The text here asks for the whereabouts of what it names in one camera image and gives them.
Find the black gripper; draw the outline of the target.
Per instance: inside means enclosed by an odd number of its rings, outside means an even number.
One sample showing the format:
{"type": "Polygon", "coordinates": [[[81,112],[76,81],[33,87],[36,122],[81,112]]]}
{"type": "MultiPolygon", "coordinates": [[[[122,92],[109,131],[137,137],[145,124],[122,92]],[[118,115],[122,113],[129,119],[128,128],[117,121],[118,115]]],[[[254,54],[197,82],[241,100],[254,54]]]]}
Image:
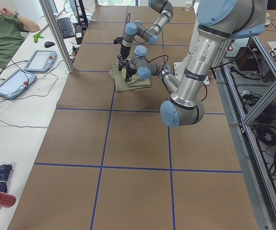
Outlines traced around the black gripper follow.
{"type": "Polygon", "coordinates": [[[114,44],[121,45],[120,54],[117,57],[119,61],[123,62],[123,60],[126,60],[130,54],[131,42],[126,41],[123,37],[116,37],[114,39],[114,44]]]}
{"type": "Polygon", "coordinates": [[[123,66],[126,66],[125,82],[132,82],[132,76],[136,74],[136,69],[132,68],[128,63],[128,60],[119,61],[118,71],[122,71],[123,66]]]}

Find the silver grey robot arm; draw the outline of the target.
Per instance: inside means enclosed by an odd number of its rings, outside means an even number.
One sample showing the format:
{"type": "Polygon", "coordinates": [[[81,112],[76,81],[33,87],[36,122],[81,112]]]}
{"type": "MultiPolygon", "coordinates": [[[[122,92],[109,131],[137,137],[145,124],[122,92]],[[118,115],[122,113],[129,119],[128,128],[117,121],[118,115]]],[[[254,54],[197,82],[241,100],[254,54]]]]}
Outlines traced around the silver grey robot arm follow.
{"type": "Polygon", "coordinates": [[[159,13],[153,26],[146,29],[139,21],[125,26],[118,55],[119,69],[126,69],[126,81],[137,74],[145,80],[158,76],[170,92],[170,98],[160,107],[162,121],[169,127],[198,123],[204,107],[197,94],[210,70],[222,43],[230,39],[259,35],[265,28],[265,0],[202,0],[197,9],[198,37],[178,80],[167,65],[147,60],[147,49],[139,45],[132,49],[136,36],[155,44],[162,28],[173,17],[173,6],[167,0],[151,0],[149,6],[159,13]]]}
{"type": "Polygon", "coordinates": [[[151,9],[159,13],[159,17],[150,28],[146,28],[139,20],[126,24],[123,36],[116,37],[114,44],[120,44],[120,54],[118,55],[119,71],[128,63],[127,58],[130,54],[132,43],[136,36],[142,38],[147,43],[154,45],[158,40],[163,27],[171,21],[174,9],[168,0],[150,0],[148,5],[151,9]]]}

